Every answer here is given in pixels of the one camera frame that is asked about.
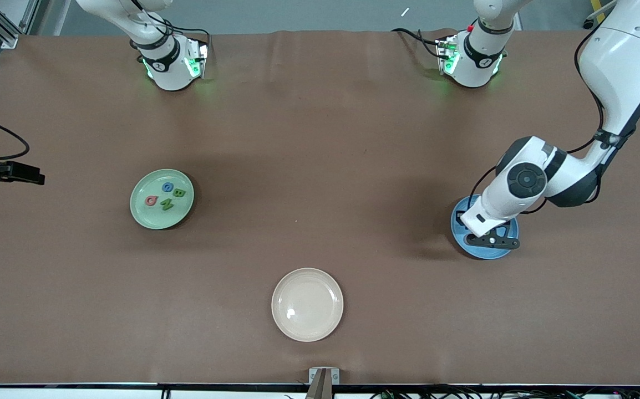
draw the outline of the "brown table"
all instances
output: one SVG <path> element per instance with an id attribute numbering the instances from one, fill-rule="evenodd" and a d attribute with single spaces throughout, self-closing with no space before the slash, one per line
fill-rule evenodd
<path id="1" fill-rule="evenodd" d="M 47 184 L 0 185 L 0 382 L 293 382 L 331 365 L 345 383 L 640 384 L 640 124 L 601 198 L 521 217 L 517 252 L 472 260 L 446 236 L 514 139 L 591 137 L 583 36 L 515 33 L 481 89 L 396 33 L 219 36 L 209 79 L 179 93 L 127 38 L 21 38 L 0 58 L 0 123 Z M 145 230 L 128 198 L 163 167 L 199 199 Z M 311 344 L 270 313 L 307 266 L 346 300 Z"/>

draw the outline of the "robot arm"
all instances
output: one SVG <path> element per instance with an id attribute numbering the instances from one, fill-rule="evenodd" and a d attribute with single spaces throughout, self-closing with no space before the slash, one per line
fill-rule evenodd
<path id="1" fill-rule="evenodd" d="M 130 36 L 143 55 L 148 76 L 165 90 L 180 90 L 204 72 L 207 47 L 173 32 L 154 11 L 172 0 L 77 0 L 83 10 L 104 18 Z"/>
<path id="2" fill-rule="evenodd" d="M 517 217 L 541 196 L 558 207 L 576 207 L 593 197 L 640 117 L 640 0 L 619 0 L 591 35 L 579 66 L 605 117 L 588 153 L 576 158 L 534 136 L 515 141 L 498 162 L 495 179 L 460 216 L 476 237 Z"/>
<path id="3" fill-rule="evenodd" d="M 439 54 L 445 75 L 468 88 L 479 88 L 497 73 L 505 44 L 515 30 L 512 21 L 517 11 L 531 0 L 474 0 L 478 24 L 446 38 Z"/>

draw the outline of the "cable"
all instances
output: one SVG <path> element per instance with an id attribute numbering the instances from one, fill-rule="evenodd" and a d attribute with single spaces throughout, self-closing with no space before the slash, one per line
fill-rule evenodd
<path id="1" fill-rule="evenodd" d="M 437 53 L 434 53 L 433 51 L 431 51 L 431 49 L 429 48 L 429 44 L 432 45 L 436 45 L 436 40 L 443 40 L 449 36 L 452 35 L 448 35 L 448 36 L 441 36 L 440 38 L 436 38 L 434 40 L 428 40 L 428 39 L 424 39 L 424 36 L 421 34 L 421 29 L 419 29 L 419 33 L 413 33 L 408 29 L 404 29 L 404 28 L 396 28 L 396 29 L 392 29 L 392 32 L 399 32 L 399 33 L 406 33 L 407 35 L 411 36 L 412 38 L 418 40 L 421 42 L 421 44 L 424 45 L 424 48 L 426 49 L 426 51 L 429 52 L 429 54 L 433 55 L 436 58 L 441 58 L 442 60 L 447 60 L 449 57 L 446 55 L 439 55 Z"/>
<path id="2" fill-rule="evenodd" d="M 162 21 L 158 20 L 157 18 L 155 18 L 154 16 L 151 16 L 149 13 L 147 13 L 147 11 L 145 12 L 150 18 L 152 18 L 153 20 L 162 23 L 163 25 L 167 26 L 168 28 L 171 28 L 172 30 L 175 30 L 178 33 L 182 33 L 182 31 L 185 32 L 203 32 L 206 35 L 206 40 L 209 41 L 209 43 L 211 44 L 211 34 L 205 30 L 205 29 L 192 29 L 192 28 L 180 28 L 179 26 L 175 26 L 172 25 L 170 23 L 170 21 L 168 21 L 167 19 L 163 18 Z"/>
<path id="3" fill-rule="evenodd" d="M 592 387 L 591 389 L 589 389 L 588 391 L 582 393 L 581 395 L 578 395 L 578 397 L 584 397 L 587 396 L 589 393 L 591 393 L 591 391 L 593 391 L 594 389 L 596 389 L 596 386 Z"/>
<path id="4" fill-rule="evenodd" d="M 436 58 L 441 58 L 442 60 L 447 60 L 449 58 L 449 56 L 447 55 L 439 55 L 431 51 L 431 49 L 429 48 L 429 45 L 426 44 L 426 40 L 424 40 L 424 36 L 421 35 L 421 29 L 419 29 L 419 40 L 421 40 L 421 44 L 424 45 L 424 48 L 426 49 L 426 51 L 429 52 L 429 54 L 433 55 Z"/>
<path id="5" fill-rule="evenodd" d="M 165 25 L 165 27 L 166 27 L 166 28 L 171 28 L 171 23 L 168 25 L 167 23 L 165 23 L 165 22 L 162 22 L 162 21 L 158 20 L 158 19 L 157 19 L 157 18 L 155 18 L 154 16 L 151 16 L 151 15 L 150 15 L 150 13 L 148 13 L 148 10 L 145 10 L 145 8 L 142 8 L 142 7 L 140 7 L 140 6 L 138 6 L 138 8 L 140 8 L 140 10 L 141 10 L 141 11 L 142 11 L 146 16 L 148 16 L 148 18 L 153 19 L 153 20 L 155 20 L 155 21 L 157 21 L 157 22 L 159 22 L 159 23 L 162 23 L 163 25 Z M 158 32 L 162 33 L 162 36 L 163 36 L 163 37 L 168 35 L 168 33 L 167 33 L 167 29 L 165 30 L 165 32 L 161 31 L 161 30 L 160 30 L 160 27 L 159 27 L 159 26 L 157 26 L 157 25 L 155 25 L 155 23 L 153 23 L 152 21 L 150 21 L 150 25 L 154 26 L 154 27 L 155 27 L 155 29 L 157 29 L 157 30 L 158 30 Z"/>
<path id="6" fill-rule="evenodd" d="M 588 35 L 586 35 L 586 37 L 584 37 L 581 42 L 576 46 L 576 50 L 574 50 L 574 68 L 576 68 L 576 73 L 579 73 L 579 78 L 581 78 L 581 81 L 584 81 L 583 76 L 581 76 L 581 68 L 579 68 L 579 51 L 581 50 L 581 48 L 583 47 L 584 43 L 586 43 L 589 38 L 591 38 L 591 36 L 593 36 L 593 34 L 596 32 L 598 26 L 596 28 L 594 28 L 594 30 L 592 30 L 591 32 L 588 33 Z M 596 94 L 594 94 L 593 91 L 591 91 L 590 88 L 588 88 L 589 93 L 591 93 L 591 96 L 594 100 L 594 102 L 596 102 L 596 107 L 598 108 L 598 128 L 601 129 L 603 127 L 603 104 L 601 104 L 601 101 L 597 98 Z M 587 141 L 586 143 L 582 144 L 579 147 L 576 147 L 573 150 L 570 151 L 566 151 L 567 154 L 574 154 L 574 152 L 579 152 L 583 149 L 585 149 L 586 147 L 590 146 L 591 143 L 594 142 L 594 138 L 592 137 L 591 139 L 589 139 L 589 141 Z M 488 170 L 488 172 L 486 172 L 479 180 L 478 182 L 475 184 L 475 186 L 473 186 L 473 191 L 470 192 L 470 197 L 468 199 L 468 208 L 470 209 L 470 202 L 473 198 L 473 194 L 475 194 L 475 190 L 477 189 L 478 185 L 485 179 L 485 177 L 487 177 L 487 175 L 492 172 L 495 169 L 495 167 L 491 167 L 490 170 Z M 584 204 L 591 204 L 591 202 L 596 201 L 596 199 L 598 198 L 599 193 L 601 193 L 601 175 L 597 175 L 596 176 L 596 194 L 594 194 L 594 197 L 589 199 L 588 201 L 584 202 Z M 544 199 L 544 201 L 542 201 L 542 203 L 540 204 L 540 206 L 536 207 L 536 209 L 533 209 L 531 211 L 523 211 L 520 212 L 520 214 L 533 214 L 537 211 L 539 211 L 540 209 L 543 208 L 543 206 L 546 204 L 546 198 Z"/>
<path id="7" fill-rule="evenodd" d="M 533 213 L 539 211 L 544 206 L 544 204 L 546 204 L 546 198 L 544 198 L 544 201 L 542 201 L 540 206 L 536 207 L 536 209 L 533 209 L 531 211 L 522 211 L 522 212 L 520 212 L 520 214 L 533 214 Z"/>
<path id="8" fill-rule="evenodd" d="M 501 392 L 498 394 L 497 399 L 502 399 L 505 394 L 516 393 L 516 399 L 563 399 L 559 393 L 547 393 L 544 391 L 524 391 L 521 389 L 513 389 L 510 391 Z M 528 396 L 520 396 L 521 393 L 528 393 Z"/>
<path id="9" fill-rule="evenodd" d="M 470 190 L 470 196 L 468 197 L 468 207 L 467 207 L 467 209 L 470 209 L 470 202 L 473 201 L 473 195 L 475 194 L 475 190 L 478 189 L 478 185 L 480 185 L 482 183 L 482 181 L 485 180 L 487 175 L 489 175 L 490 172 L 492 172 L 493 170 L 495 170 L 495 166 L 493 166 L 490 169 L 488 169 L 487 172 L 485 172 L 485 174 L 482 175 L 482 177 L 480 179 L 478 179 L 478 182 L 473 186 L 473 189 Z"/>
<path id="10" fill-rule="evenodd" d="M 160 395 L 160 399 L 170 399 L 171 391 L 170 387 L 162 384 L 162 394 Z"/>
<path id="11" fill-rule="evenodd" d="M 10 129 L 2 126 L 1 124 L 0 124 L 0 129 L 5 131 L 5 132 L 7 132 L 7 133 L 9 133 L 11 136 L 13 136 L 21 144 L 24 145 L 24 151 L 17 152 L 16 154 L 13 154 L 11 156 L 0 157 L 0 161 L 7 161 L 7 160 L 10 160 L 10 159 L 15 159 L 15 158 L 18 158 L 18 157 L 21 157 L 21 156 L 25 156 L 27 154 L 27 152 L 29 152 L 29 143 L 27 143 L 25 139 L 22 139 L 18 134 L 16 134 L 15 132 L 11 131 Z"/>
<path id="12" fill-rule="evenodd" d="M 396 28 L 396 29 L 392 29 L 392 32 L 401 32 L 401 33 L 406 33 L 407 35 L 411 36 L 412 38 L 416 39 L 416 40 L 423 40 L 424 43 L 426 44 L 436 44 L 436 41 L 434 40 L 428 40 L 428 39 L 424 39 L 422 37 L 419 37 L 416 33 L 411 32 L 408 29 L 404 29 L 404 28 Z M 442 38 L 437 38 L 436 40 L 441 40 L 441 39 L 445 39 L 448 36 L 444 36 Z"/>

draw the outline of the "metal frame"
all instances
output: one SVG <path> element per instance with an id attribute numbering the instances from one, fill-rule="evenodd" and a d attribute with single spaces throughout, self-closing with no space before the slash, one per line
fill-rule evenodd
<path id="1" fill-rule="evenodd" d="M 209 391 L 209 392 L 276 392 L 276 393 L 302 393 L 308 392 L 309 386 L 303 383 L 4 383 L 0 388 L 18 388 L 23 391 L 36 392 L 34 390 L 57 391 L 66 389 L 92 389 L 92 390 L 136 390 L 136 391 Z M 358 384 L 331 386 L 333 393 L 379 393 L 383 391 L 399 391 L 407 394 L 446 394 L 449 392 L 479 393 L 485 397 L 491 393 L 513 395 L 512 399 L 519 399 L 523 393 L 516 391 L 542 391 L 548 394 L 563 394 L 565 391 L 574 394 L 613 395 L 614 392 L 639 392 L 640 386 L 616 384 L 607 385 L 582 385 L 582 384 L 504 384 L 504 383 L 470 383 L 470 384 Z"/>
<path id="2" fill-rule="evenodd" d="M 333 369 L 328 367 L 313 367 L 310 369 L 312 373 L 311 384 L 307 394 L 305 394 L 305 399 L 332 399 L 332 371 Z"/>
<path id="3" fill-rule="evenodd" d="M 0 11 L 0 40 L 2 40 L 2 48 L 11 49 L 17 47 L 18 36 L 23 33 L 18 26 Z"/>
<path id="4" fill-rule="evenodd" d="M 19 21 L 19 28 L 24 33 L 31 33 L 32 26 L 34 25 L 34 18 L 39 14 L 41 8 L 43 8 L 44 0 L 29 0 L 27 7 L 24 11 L 24 15 L 22 16 L 22 20 Z"/>
<path id="5" fill-rule="evenodd" d="M 593 28 L 593 26 L 596 24 L 596 18 L 599 15 L 602 15 L 603 13 L 606 13 L 606 11 L 611 10 L 611 8 L 616 7 L 616 3 L 618 2 L 618 0 L 611 0 L 610 2 L 608 2 L 606 5 L 604 5 L 603 7 L 599 8 L 596 11 L 593 11 L 593 13 L 590 13 L 586 19 L 584 20 L 584 29 L 591 29 Z"/>

